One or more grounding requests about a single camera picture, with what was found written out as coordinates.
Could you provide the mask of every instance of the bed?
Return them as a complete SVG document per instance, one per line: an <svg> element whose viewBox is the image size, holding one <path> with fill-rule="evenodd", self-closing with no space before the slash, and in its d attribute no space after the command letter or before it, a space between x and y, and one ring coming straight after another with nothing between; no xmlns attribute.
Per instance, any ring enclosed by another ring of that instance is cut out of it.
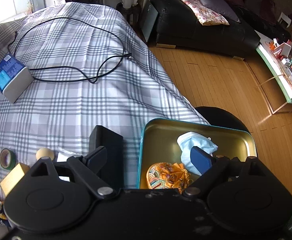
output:
<svg viewBox="0 0 292 240"><path fill-rule="evenodd" d="M101 5L66 3L37 11L24 19L0 24L0 61L14 51L22 35L54 17L74 17L109 30L122 40L125 53L119 67L95 84L49 83L33 81L14 103L0 92L0 151L9 148L17 161L33 165L41 147L58 147L87 154L89 136L102 125L124 138L125 186L135 187L140 135L148 121L163 117L189 122L207 121L196 112L174 86L158 60L137 37L123 16ZM94 76L109 56L121 55L123 46L109 33L80 22L58 19L31 30L16 51L16 58L30 68L68 65ZM118 62L113 58L102 73ZM51 80L81 79L71 69L32 72L35 77ZM0 181L8 171L0 166ZM4 195L0 188L0 199Z"/></svg>

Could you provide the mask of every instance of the black cable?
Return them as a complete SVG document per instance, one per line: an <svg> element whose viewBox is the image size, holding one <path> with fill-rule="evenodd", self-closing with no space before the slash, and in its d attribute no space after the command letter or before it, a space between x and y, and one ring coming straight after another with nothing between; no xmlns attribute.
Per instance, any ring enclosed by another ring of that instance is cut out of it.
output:
<svg viewBox="0 0 292 240"><path fill-rule="evenodd" d="M10 54L11 54L10 46L15 42L16 37L17 37L17 32L15 32L14 40L13 40L10 44L7 45L7 50L8 50L8 52L9 52Z"/></svg>
<svg viewBox="0 0 292 240"><path fill-rule="evenodd" d="M50 21L56 20L56 19L69 19L69 20L75 20L75 21L78 21L78 22L84 23L84 24L86 24L86 25L88 25L88 26L90 26L90 27L92 27L92 28L96 28L96 29L98 29L98 30L105 31L105 32L107 32L107 33L109 33L109 34L115 36L115 37L121 42L121 44L122 44L122 47L123 47L123 53L122 53L122 55L116 55L116 56L108 57L108 58L107 58L107 59L106 59L101 65L100 65L100 67L99 67L99 69L98 69L98 71L97 71L97 74L96 74L96 76L94 76L94 77L90 77L90 78L89 78L89 77L88 77L83 71L81 71L80 69L78 69L78 68L76 68L76 67L72 67L72 66L53 66L53 67L44 67L44 68L31 68L30 70L32 70L32 71L38 71L38 70L54 69L54 68L71 68L71 69L75 69L75 70L79 71L79 72L80 72L85 78L84 78L84 79L65 80L65 81L64 81L64 80L44 80L44 79L40 79L40 78L35 78L35 77L33 77L35 80L43 81L43 82L57 82L57 83L89 81L90 83L94 84L94 83L96 83L96 81L98 80L98 78L103 77L103 76L106 76L106 75L112 73L115 69L117 69L117 67L118 67L119 64L122 62L122 60L123 60L124 57L127 57L127 58L128 58L128 57L130 57L130 56L132 55L131 53L124 54L124 52L125 52L124 44L123 44L122 40L121 40L116 34L110 32L110 31L108 31L108 30L105 30L105 29L102 29L102 28L99 28L99 27L93 26L93 25L91 25L91 24L89 24L89 23L87 23L87 22L84 22L84 21L79 20L79 19L76 19L76 18L72 18L72 17L56 17L56 18L52 18L52 19L49 19L49 20L43 21L43 22L41 22L41 23L38 23L37 25L35 25L35 26L33 26L32 28L30 28L26 33L24 33L24 35L20 38L19 42L17 43L17 45L16 45L16 47L15 47L15 50L14 50L14 54L13 54L13 56L15 57L15 55L16 55L16 51L17 51L18 47L20 46L22 39L26 36L26 34L28 34L28 33L29 33L32 29L34 29L35 27L40 26L40 25L42 25L42 24L44 24L44 23L46 23L46 22L50 22ZM16 40L16 37L17 37L17 32L15 32L14 41ZM14 41L12 41L12 42L7 46L7 49L8 49L9 52L10 52L10 50L9 50L9 46L10 46L11 44L13 44ZM109 59L114 58L114 57L120 57L120 58L121 58L120 61L116 64L116 66L113 67L110 71L108 71L108 72L106 72L106 73L104 73L104 74L102 74L102 75L99 75L99 71L100 71L100 69L102 68L102 66L103 66L103 65L104 65Z"/></svg>

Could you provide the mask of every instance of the sofa leg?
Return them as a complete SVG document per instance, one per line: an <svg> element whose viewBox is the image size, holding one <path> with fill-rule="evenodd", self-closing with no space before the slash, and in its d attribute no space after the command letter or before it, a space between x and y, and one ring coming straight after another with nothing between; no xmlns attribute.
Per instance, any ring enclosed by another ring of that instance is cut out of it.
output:
<svg viewBox="0 0 292 240"><path fill-rule="evenodd" d="M242 58L242 57L237 57L237 56L233 56L233 59L237 59L237 60L241 60L241 61L244 60L244 58Z"/></svg>
<svg viewBox="0 0 292 240"><path fill-rule="evenodd" d="M156 47L157 48L175 49L176 48L176 45L156 43Z"/></svg>

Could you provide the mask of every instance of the tin tray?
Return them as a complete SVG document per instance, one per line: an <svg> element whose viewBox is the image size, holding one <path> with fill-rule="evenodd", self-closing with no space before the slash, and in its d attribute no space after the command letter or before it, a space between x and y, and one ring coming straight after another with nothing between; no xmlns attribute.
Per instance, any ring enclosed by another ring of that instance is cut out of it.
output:
<svg viewBox="0 0 292 240"><path fill-rule="evenodd" d="M238 157L241 161L245 161L247 156L257 156L254 139L245 131L172 119L153 119L147 123L141 136L137 188L148 188L146 173L152 164L181 163L182 151L177 138L187 132L210 137L218 146L214 156L221 154L230 159ZM196 180L198 177L190 173L190 179Z"/></svg>

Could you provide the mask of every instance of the floral cushion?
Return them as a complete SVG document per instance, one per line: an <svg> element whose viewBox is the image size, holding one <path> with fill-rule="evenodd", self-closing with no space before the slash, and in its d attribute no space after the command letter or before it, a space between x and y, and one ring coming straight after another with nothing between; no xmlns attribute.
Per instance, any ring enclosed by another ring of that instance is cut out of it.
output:
<svg viewBox="0 0 292 240"><path fill-rule="evenodd" d="M185 3L196 15L198 21L202 25L229 25L227 20L219 13L203 6L199 0L181 0Z"/></svg>

